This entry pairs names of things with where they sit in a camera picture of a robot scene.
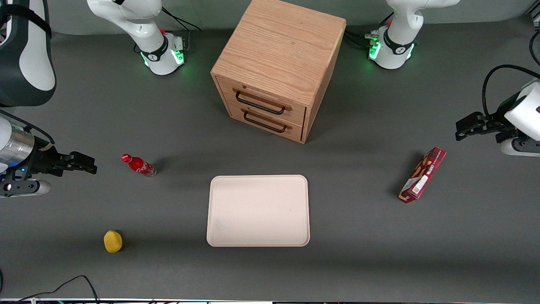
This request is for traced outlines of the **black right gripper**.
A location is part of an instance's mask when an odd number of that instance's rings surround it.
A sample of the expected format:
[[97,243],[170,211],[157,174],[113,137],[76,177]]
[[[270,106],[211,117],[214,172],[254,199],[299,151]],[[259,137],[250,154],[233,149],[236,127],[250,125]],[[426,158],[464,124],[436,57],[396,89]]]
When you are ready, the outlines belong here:
[[94,158],[80,152],[70,152],[70,162],[65,160],[66,157],[69,155],[59,153],[54,144],[39,144],[25,160],[23,168],[26,175],[50,174],[62,177],[64,171],[97,173]]

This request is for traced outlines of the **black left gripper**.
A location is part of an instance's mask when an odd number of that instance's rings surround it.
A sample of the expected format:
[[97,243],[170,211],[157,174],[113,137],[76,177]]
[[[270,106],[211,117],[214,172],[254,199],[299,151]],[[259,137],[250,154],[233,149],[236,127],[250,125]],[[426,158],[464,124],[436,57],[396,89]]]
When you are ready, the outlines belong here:
[[482,92],[483,113],[475,111],[456,123],[455,140],[462,141],[474,135],[486,135],[496,132],[496,141],[501,144],[504,140],[519,138],[526,140],[525,133],[517,129],[513,123],[505,118],[505,114],[513,109],[523,98],[519,97],[520,92],[511,95],[504,100],[492,114],[489,113],[486,100],[486,92]]

